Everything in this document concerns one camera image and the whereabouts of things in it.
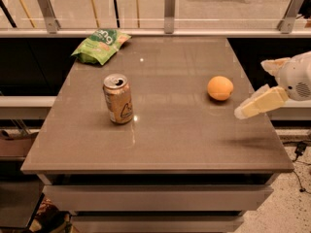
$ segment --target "black pole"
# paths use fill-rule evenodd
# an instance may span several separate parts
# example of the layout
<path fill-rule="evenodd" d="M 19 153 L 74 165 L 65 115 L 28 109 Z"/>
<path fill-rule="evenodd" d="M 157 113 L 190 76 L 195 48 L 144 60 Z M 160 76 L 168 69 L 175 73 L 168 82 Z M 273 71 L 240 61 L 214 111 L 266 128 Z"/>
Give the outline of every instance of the black pole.
<path fill-rule="evenodd" d="M 16 23 L 14 22 L 14 20 L 12 19 L 7 7 L 4 5 L 3 1 L 0 0 L 0 7 L 3 11 L 3 13 L 6 15 L 8 21 L 10 22 L 10 24 L 12 25 L 12 27 L 17 27 Z"/>
<path fill-rule="evenodd" d="M 120 28 L 117 0 L 114 0 L 114 6 L 115 6 L 115 13 L 116 13 L 117 27 Z"/>

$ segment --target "gray tabletop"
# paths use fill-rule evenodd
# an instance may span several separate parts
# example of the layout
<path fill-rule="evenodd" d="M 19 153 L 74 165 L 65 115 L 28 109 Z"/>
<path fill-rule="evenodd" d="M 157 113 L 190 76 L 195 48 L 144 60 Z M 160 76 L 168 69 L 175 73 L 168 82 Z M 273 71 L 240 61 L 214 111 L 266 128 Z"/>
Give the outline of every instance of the gray tabletop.
<path fill-rule="evenodd" d="M 102 84 L 122 73 L 134 119 L 113 124 Z M 232 80 L 224 102 L 209 98 L 214 76 Z M 76 62 L 22 171 L 40 174 L 290 172 L 267 115 L 235 118 L 253 92 L 226 39 L 133 37 L 103 67 Z"/>

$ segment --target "metal bracket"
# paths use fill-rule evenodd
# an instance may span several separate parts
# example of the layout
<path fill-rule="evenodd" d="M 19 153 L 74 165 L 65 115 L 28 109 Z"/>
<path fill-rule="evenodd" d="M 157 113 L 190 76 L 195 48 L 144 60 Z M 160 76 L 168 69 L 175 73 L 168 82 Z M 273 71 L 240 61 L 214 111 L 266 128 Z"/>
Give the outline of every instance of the metal bracket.
<path fill-rule="evenodd" d="M 165 0 L 164 4 L 164 32 L 172 34 L 174 32 L 175 21 L 175 0 Z"/>
<path fill-rule="evenodd" d="M 56 33 L 60 24 L 56 19 L 50 0 L 37 0 L 49 33 Z"/>
<path fill-rule="evenodd" d="M 289 34 L 293 31 L 294 22 L 304 0 L 292 0 L 283 19 L 281 20 L 278 29 L 281 33 Z"/>

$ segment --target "yellow stick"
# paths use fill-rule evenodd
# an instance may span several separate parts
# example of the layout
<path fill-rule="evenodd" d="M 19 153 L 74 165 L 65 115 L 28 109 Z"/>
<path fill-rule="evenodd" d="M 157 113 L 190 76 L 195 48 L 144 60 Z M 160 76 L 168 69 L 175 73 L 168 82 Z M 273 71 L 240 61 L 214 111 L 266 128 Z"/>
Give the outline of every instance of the yellow stick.
<path fill-rule="evenodd" d="M 97 17 L 97 12 L 96 12 L 95 0 L 90 0 L 90 2 L 91 2 L 91 6 L 93 8 L 93 12 L 94 12 L 94 16 L 95 16 L 97 27 L 99 28 L 100 25 L 99 25 L 99 20 L 98 20 L 98 17 Z"/>
<path fill-rule="evenodd" d="M 136 13 L 137 13 L 137 27 L 140 28 L 139 0 L 136 0 Z"/>
<path fill-rule="evenodd" d="M 19 2 L 20 2 L 20 4 L 21 4 L 21 6 L 23 7 L 25 13 L 27 14 L 27 16 L 28 16 L 28 18 L 29 18 L 29 20 L 30 20 L 30 23 L 31 23 L 31 25 L 32 25 L 32 27 L 35 28 L 35 27 L 36 27 L 36 24 L 35 24 L 35 22 L 33 21 L 33 19 L 31 18 L 31 15 L 30 15 L 30 13 L 29 13 L 29 11 L 28 11 L 28 8 L 27 8 L 25 2 L 24 2 L 23 0 L 19 0 Z"/>

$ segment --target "floor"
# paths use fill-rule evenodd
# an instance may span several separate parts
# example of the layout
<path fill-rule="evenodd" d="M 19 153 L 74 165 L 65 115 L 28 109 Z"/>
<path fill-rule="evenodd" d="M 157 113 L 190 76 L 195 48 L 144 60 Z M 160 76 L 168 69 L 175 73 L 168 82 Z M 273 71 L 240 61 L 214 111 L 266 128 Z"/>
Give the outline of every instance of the floor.
<path fill-rule="evenodd" d="M 29 17 L 18 0 L 3 0 L 17 28 L 32 28 Z M 90 0 L 51 0 L 62 28 L 95 28 Z M 119 0 L 121 28 L 162 28 L 163 0 Z M 24 0 L 38 28 L 45 28 L 36 0 Z M 276 28 L 290 0 L 177 0 L 177 28 L 271 29 Z M 102 27 L 116 27 L 113 0 L 95 0 Z M 139 12 L 140 25 L 137 23 Z M 297 26 L 304 26 L 305 21 Z M 0 11 L 0 30 L 11 29 Z M 286 152 L 295 159 L 291 141 L 311 141 L 309 128 L 282 129 L 277 132 Z M 255 212 L 244 215 L 244 223 L 235 233 L 311 233 L 311 147 L 294 164 L 295 173 L 281 174 L 273 183 L 274 192 Z M 309 193 L 300 192 L 303 186 Z"/>

